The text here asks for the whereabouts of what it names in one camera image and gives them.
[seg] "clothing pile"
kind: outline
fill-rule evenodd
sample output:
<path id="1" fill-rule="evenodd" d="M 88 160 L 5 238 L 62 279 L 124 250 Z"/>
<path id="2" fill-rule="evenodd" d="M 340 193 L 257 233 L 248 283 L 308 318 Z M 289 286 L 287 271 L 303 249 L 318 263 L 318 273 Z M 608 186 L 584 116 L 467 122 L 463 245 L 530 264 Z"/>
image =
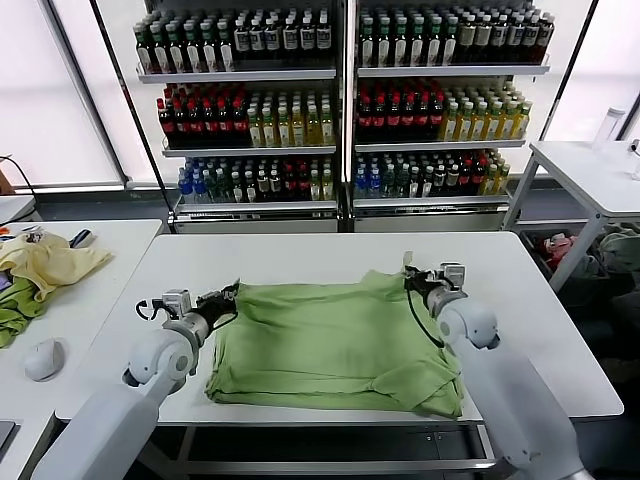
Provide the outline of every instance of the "clothing pile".
<path id="1" fill-rule="evenodd" d="M 45 231 L 0 243 L 0 348 L 44 313 L 48 294 L 80 281 L 110 256 L 103 250 L 72 249 L 67 240 Z"/>
<path id="2" fill-rule="evenodd" d="M 435 321 L 417 294 L 418 318 Z M 210 399 L 321 409 L 461 415 L 455 359 L 421 331 L 404 274 L 349 285 L 240 284 L 238 317 L 216 335 Z"/>

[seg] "yellow cloth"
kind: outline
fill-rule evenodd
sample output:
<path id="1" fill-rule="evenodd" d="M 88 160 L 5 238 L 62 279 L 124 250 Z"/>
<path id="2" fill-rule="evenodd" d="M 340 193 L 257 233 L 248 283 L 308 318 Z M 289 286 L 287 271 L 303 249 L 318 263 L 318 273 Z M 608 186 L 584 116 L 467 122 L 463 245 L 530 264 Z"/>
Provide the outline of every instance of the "yellow cloth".
<path id="1" fill-rule="evenodd" d="M 0 244 L 0 271 L 31 280 L 41 302 L 62 285 L 80 281 L 111 257 L 105 250 L 69 248 L 68 240 L 48 232 L 24 233 Z"/>

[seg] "floor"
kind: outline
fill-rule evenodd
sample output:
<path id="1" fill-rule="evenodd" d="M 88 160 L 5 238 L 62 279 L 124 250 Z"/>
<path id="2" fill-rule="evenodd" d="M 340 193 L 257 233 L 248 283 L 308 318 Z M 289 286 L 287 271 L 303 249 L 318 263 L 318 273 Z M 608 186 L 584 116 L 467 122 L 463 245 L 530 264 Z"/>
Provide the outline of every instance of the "floor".
<path id="1" fill-rule="evenodd" d="M 167 207 L 162 199 L 139 199 L 115 202 L 43 202 L 39 212 L 44 220 L 88 220 L 159 218 L 166 226 Z M 580 219 L 585 218 L 582 208 L 562 190 L 532 191 L 522 212 L 522 219 Z M 599 332 L 590 330 L 583 335 L 597 337 Z M 640 416 L 638 413 L 638 385 L 616 385 L 627 412 L 620 418 L 590 421 L 576 424 L 580 450 L 585 465 L 591 471 L 602 468 L 629 469 L 640 472 Z M 158 428 L 154 441 L 169 455 L 177 456 L 181 428 Z M 474 455 L 470 448 L 468 432 L 445 432 L 448 442 L 434 444 L 434 432 L 425 429 L 314 429 L 311 433 L 292 429 L 206 429 L 198 432 L 192 456 L 202 459 L 211 454 L 216 459 L 288 459 L 330 460 L 340 459 L 355 452 L 363 460 L 451 458 L 454 454 Z M 599 470 L 600 478 L 622 478 Z M 448 480 L 460 475 L 446 475 Z M 133 479 L 157 478 L 140 464 L 134 464 L 126 477 Z M 192 478 L 209 478 L 192 476 Z M 420 478 L 442 478 L 442 475 L 420 475 Z"/>

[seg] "plastic container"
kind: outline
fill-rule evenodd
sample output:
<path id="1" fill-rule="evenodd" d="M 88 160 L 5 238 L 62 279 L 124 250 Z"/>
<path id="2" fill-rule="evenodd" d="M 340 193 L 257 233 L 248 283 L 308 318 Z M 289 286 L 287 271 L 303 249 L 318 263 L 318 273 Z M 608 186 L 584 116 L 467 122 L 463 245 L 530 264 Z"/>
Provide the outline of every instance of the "plastic container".
<path id="1" fill-rule="evenodd" d="M 619 108 L 609 108 L 607 115 L 604 117 L 604 120 L 602 120 L 600 130 L 598 130 L 596 138 L 593 141 L 593 148 L 595 150 L 600 150 L 604 144 L 615 140 L 613 133 L 625 113 L 624 110 L 620 110 Z"/>

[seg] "table leg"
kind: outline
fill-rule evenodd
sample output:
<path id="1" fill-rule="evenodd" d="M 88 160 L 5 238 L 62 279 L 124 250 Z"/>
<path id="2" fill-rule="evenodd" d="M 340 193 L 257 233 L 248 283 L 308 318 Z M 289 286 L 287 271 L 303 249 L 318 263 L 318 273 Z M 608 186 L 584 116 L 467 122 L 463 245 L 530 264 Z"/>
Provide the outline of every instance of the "table leg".
<path id="1" fill-rule="evenodd" d="M 502 222 L 503 230 L 511 230 L 513 228 L 513 225 L 516 223 L 516 219 L 518 218 L 518 213 L 522 208 L 525 195 L 531 187 L 531 183 L 536 176 L 539 165 L 540 164 L 536 160 L 536 155 L 531 155 L 529 163 L 527 163 L 527 168 L 525 168 L 524 173 L 522 174 L 522 178 L 520 178 L 520 181 L 518 182 L 516 193 L 511 199 L 509 211 L 507 211 L 507 214 L 504 217 L 504 221 Z"/>
<path id="2" fill-rule="evenodd" d="M 587 250 L 596 239 L 602 228 L 609 222 L 609 219 L 603 217 L 599 213 L 592 214 L 591 218 L 580 232 L 580 236 L 576 243 L 573 244 L 569 253 L 560 261 L 560 265 L 556 272 L 549 280 L 549 285 L 553 288 L 554 292 L 558 292 L 564 282 L 567 281 L 569 276 L 573 273 L 576 266 L 580 262 L 582 256 L 587 253 Z"/>
<path id="3" fill-rule="evenodd" d="M 175 472 L 177 463 L 171 461 L 151 441 L 148 441 L 138 454 L 138 461 L 162 480 L 189 480 L 189 475 Z"/>

